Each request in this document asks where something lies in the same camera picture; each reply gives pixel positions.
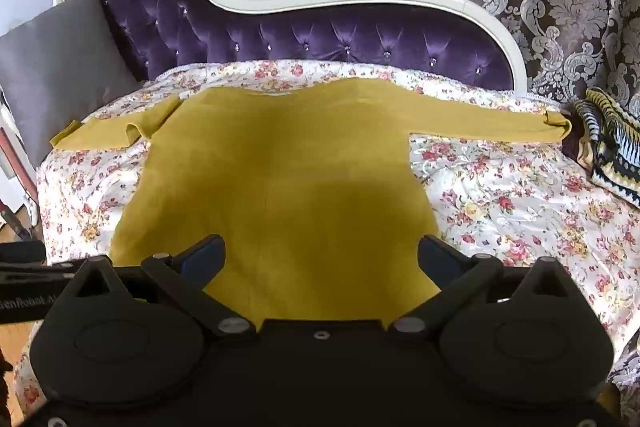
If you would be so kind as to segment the grey satin pillow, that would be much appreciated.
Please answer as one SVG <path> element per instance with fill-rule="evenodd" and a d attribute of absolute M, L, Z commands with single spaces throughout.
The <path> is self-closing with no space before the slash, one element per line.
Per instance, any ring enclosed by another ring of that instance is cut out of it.
<path fill-rule="evenodd" d="M 66 0 L 1 37 L 1 88 L 32 167 L 58 132 L 137 89 L 101 0 Z"/>

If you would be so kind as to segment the black yellow patterned cloth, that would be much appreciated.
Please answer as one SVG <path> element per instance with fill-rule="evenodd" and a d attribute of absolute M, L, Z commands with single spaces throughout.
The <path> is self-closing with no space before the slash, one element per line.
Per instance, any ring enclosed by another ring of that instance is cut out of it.
<path fill-rule="evenodd" d="M 573 104 L 573 130 L 563 153 L 585 169 L 593 184 L 639 207 L 639 119 L 600 88 Z"/>

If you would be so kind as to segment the mustard yellow knit sweater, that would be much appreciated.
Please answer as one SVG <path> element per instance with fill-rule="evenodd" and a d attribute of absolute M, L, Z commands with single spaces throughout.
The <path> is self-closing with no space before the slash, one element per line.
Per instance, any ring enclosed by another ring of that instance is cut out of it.
<path fill-rule="evenodd" d="M 410 136 L 556 143 L 569 133 L 560 113 L 512 113 L 350 78 L 285 94 L 174 95 L 140 113 L 74 122 L 52 143 L 109 150 L 149 141 L 111 240 L 115 265 L 218 235 L 226 262 L 206 291 L 253 323 L 390 323 L 437 293 L 416 255 L 437 225 L 411 171 Z"/>

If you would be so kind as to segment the purple tufted white-framed headboard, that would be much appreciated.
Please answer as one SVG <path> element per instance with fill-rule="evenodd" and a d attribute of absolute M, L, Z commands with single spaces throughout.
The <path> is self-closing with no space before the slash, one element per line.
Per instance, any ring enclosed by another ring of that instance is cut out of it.
<path fill-rule="evenodd" d="M 140 80 L 198 62 L 314 60 L 424 70 L 468 86 L 527 92 L 510 31 L 469 0 L 101 1 L 116 46 Z"/>

